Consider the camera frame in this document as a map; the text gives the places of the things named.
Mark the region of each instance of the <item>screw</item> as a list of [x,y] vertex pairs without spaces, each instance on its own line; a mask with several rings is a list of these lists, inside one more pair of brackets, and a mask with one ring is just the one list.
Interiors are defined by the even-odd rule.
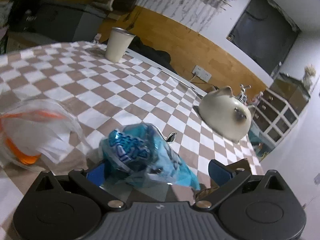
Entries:
[[122,208],[124,203],[121,200],[111,200],[108,202],[108,206],[111,208]]
[[212,203],[206,200],[200,200],[196,203],[196,206],[201,209],[207,209],[212,207]]

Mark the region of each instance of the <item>white cup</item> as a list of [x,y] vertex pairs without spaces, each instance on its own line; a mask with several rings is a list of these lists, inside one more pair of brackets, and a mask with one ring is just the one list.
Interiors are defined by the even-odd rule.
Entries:
[[135,35],[128,31],[113,27],[108,40],[106,58],[111,62],[119,62]]

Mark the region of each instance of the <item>checkered tablecloth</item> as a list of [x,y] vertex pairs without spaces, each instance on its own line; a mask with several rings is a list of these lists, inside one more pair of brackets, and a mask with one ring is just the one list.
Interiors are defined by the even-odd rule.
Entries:
[[[211,159],[227,165],[247,158],[252,173],[262,174],[248,137],[235,144],[212,132],[194,111],[200,98],[190,88],[139,57],[124,55],[113,64],[105,59],[104,49],[105,45],[88,42],[57,43],[1,56],[0,111],[30,97],[58,100],[78,117],[92,148],[113,129],[128,124],[149,122],[165,136],[175,131],[176,140],[170,146],[207,187]],[[72,134],[69,143],[75,150],[56,174],[86,167],[82,148]],[[10,239],[13,212],[38,173],[1,157],[0,165],[0,239]],[[151,198],[165,199],[168,189],[160,191],[163,196]],[[126,201],[132,189],[122,188],[118,193]],[[136,196],[144,193],[135,192]]]

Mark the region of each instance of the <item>black cloth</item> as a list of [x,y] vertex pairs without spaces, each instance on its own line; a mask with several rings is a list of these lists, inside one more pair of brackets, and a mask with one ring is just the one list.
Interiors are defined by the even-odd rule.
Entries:
[[158,63],[159,65],[177,74],[177,72],[170,65],[171,57],[168,52],[162,50],[155,50],[150,46],[144,45],[138,36],[135,36],[133,38],[132,42],[129,45],[129,49],[132,49],[133,51],[147,57],[148,59]]

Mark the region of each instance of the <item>orange lid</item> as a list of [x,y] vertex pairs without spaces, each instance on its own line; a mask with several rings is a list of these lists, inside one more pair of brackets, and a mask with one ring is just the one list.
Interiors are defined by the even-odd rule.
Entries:
[[20,151],[15,144],[9,139],[5,139],[5,144],[9,147],[9,149],[12,151],[12,153],[23,163],[23,164],[33,164],[35,163],[41,155],[37,156],[28,156],[25,155],[22,151]]

